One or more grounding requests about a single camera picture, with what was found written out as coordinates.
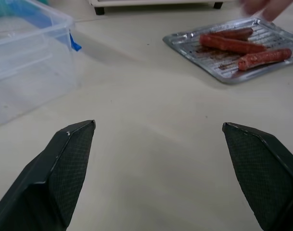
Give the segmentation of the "teal object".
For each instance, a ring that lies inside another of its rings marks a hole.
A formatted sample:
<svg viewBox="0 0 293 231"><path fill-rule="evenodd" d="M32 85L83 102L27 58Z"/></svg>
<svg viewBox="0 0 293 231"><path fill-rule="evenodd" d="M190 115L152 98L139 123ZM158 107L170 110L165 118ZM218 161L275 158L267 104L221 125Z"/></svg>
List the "teal object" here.
<svg viewBox="0 0 293 231"><path fill-rule="evenodd" d="M30 16L40 12L40 8L27 0L0 0L0 17Z"/></svg>

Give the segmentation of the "clear plastic container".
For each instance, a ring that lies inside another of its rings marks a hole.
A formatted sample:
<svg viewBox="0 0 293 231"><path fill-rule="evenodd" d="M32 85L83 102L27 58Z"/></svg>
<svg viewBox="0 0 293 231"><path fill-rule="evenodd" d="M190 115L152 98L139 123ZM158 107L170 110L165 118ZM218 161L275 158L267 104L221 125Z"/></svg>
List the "clear plastic container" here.
<svg viewBox="0 0 293 231"><path fill-rule="evenodd" d="M0 125L73 90L78 83L71 16L37 0L30 16L0 17Z"/></svg>

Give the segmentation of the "silver foil baking tray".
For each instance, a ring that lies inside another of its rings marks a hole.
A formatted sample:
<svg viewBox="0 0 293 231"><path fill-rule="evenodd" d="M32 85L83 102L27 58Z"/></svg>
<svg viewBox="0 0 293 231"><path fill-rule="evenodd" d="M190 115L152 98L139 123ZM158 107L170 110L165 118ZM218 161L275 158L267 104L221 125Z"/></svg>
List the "silver foil baking tray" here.
<svg viewBox="0 0 293 231"><path fill-rule="evenodd" d="M238 59L241 55L229 51L204 48L199 43L201 34L243 28L253 29L253 34L248 38L252 43L264 45L270 50L289 48L293 52L292 33L258 18L244 18L198 27L191 31L177 32L163 37L163 42L225 84L239 84L293 64L292 53L291 57L286 61L265 64L241 71L238 69Z"/></svg>

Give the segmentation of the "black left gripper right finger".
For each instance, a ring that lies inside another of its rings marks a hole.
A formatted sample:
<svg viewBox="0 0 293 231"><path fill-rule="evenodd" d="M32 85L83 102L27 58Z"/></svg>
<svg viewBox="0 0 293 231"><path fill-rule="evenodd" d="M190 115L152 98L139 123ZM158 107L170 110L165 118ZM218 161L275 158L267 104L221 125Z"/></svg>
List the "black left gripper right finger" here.
<svg viewBox="0 0 293 231"><path fill-rule="evenodd" d="M241 190L263 231L293 231L293 154L273 135L222 127Z"/></svg>

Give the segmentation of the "person's bare hand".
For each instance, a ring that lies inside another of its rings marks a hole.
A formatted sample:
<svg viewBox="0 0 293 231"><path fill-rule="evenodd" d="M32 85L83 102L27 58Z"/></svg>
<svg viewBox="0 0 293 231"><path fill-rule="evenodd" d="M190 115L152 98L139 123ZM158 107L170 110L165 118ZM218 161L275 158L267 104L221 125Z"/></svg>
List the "person's bare hand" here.
<svg viewBox="0 0 293 231"><path fill-rule="evenodd" d="M293 3L293 0L239 0L239 2L245 14L252 16L261 12L262 18L272 22Z"/></svg>

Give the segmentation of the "red-brown sausage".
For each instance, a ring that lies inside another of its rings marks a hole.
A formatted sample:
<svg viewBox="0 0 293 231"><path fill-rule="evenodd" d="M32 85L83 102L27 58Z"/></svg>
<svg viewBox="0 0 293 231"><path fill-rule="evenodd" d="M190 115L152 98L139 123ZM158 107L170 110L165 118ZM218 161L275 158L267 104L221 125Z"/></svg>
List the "red-brown sausage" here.
<svg viewBox="0 0 293 231"><path fill-rule="evenodd" d="M293 52L288 48L247 54L238 60L238 69L246 71L264 64L283 62L292 54Z"/></svg>
<svg viewBox="0 0 293 231"><path fill-rule="evenodd" d="M254 44L248 41L241 41L236 39L222 38L209 34L200 35L199 43L201 46L241 54L259 53L267 50L265 46L260 44Z"/></svg>
<svg viewBox="0 0 293 231"><path fill-rule="evenodd" d="M252 34L254 30L250 27L247 28L241 28L241 29L234 29L234 30L224 30L224 31L218 31L209 33L213 36L218 36L226 39L236 39L236 40L242 40L246 41Z"/></svg>

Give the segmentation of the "white countertop oven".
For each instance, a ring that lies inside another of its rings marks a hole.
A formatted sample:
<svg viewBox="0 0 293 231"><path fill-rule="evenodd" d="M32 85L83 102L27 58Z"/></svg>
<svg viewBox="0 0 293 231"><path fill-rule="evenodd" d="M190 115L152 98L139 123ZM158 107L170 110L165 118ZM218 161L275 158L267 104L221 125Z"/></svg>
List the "white countertop oven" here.
<svg viewBox="0 0 293 231"><path fill-rule="evenodd" d="M234 0L86 0L95 10L97 15L104 15L105 8L127 7L127 6L148 6L168 4L193 4L213 2L214 9L221 9L224 2Z"/></svg>

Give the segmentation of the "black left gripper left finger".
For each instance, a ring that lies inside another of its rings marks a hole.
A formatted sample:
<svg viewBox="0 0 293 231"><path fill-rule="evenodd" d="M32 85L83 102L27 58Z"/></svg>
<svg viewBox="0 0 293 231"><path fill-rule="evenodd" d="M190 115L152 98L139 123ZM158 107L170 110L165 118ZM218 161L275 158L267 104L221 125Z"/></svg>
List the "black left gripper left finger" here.
<svg viewBox="0 0 293 231"><path fill-rule="evenodd" d="M85 180L96 123L57 131L0 200L0 231L66 231Z"/></svg>

